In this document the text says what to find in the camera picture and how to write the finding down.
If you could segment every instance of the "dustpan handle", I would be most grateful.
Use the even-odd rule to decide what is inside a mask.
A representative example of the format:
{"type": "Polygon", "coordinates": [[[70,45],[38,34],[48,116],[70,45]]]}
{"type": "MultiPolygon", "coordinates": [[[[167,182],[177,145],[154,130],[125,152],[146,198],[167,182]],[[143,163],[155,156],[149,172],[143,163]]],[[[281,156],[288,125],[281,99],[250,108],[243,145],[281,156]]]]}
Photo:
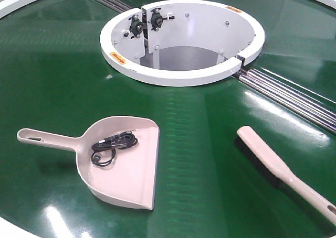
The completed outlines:
{"type": "Polygon", "coordinates": [[[41,132],[35,129],[23,128],[18,131],[17,139],[26,144],[45,146],[55,149],[70,150],[75,152],[78,138],[41,132]]]}

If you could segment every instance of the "bolt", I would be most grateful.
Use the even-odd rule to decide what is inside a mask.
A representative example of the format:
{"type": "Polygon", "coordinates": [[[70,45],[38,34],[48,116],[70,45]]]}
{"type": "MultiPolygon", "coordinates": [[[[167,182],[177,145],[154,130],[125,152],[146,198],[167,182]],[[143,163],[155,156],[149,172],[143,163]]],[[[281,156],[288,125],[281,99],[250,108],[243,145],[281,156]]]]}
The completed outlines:
{"type": "Polygon", "coordinates": [[[143,31],[143,26],[142,25],[137,25],[136,30],[141,33],[143,31]]]}
{"type": "Polygon", "coordinates": [[[157,18],[155,23],[158,25],[158,26],[161,26],[163,24],[163,19],[162,18],[157,18]]]}

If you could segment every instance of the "screw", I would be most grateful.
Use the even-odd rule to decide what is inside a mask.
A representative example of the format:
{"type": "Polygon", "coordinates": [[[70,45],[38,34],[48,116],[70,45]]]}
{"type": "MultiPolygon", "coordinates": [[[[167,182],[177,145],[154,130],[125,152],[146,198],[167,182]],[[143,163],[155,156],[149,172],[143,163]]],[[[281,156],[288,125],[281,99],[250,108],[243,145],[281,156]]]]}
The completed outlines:
{"type": "Polygon", "coordinates": [[[143,26],[142,25],[137,25],[136,30],[141,33],[143,31],[143,26]]]}

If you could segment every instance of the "brush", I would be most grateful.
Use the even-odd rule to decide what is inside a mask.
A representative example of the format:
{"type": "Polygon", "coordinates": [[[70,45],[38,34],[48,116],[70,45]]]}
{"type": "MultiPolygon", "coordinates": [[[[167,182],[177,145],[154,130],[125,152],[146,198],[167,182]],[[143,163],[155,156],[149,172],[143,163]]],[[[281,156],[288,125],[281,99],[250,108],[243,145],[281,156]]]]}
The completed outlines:
{"type": "Polygon", "coordinates": [[[300,180],[250,126],[239,128],[237,133],[236,146],[272,185],[286,183],[336,226],[332,203],[300,180]]]}

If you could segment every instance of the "black cable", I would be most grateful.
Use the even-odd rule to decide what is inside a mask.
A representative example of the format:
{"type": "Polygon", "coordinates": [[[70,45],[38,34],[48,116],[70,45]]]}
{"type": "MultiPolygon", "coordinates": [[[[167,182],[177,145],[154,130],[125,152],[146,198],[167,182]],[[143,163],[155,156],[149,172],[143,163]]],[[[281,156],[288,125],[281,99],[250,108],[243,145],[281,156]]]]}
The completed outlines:
{"type": "Polygon", "coordinates": [[[134,136],[131,131],[123,132],[111,137],[104,138],[92,146],[93,154],[91,155],[92,164],[100,167],[108,166],[112,163],[114,157],[116,156],[116,148],[127,149],[138,143],[138,139],[134,136]],[[111,158],[104,162],[99,162],[100,156],[96,153],[103,152],[105,150],[111,150],[111,158]]]}

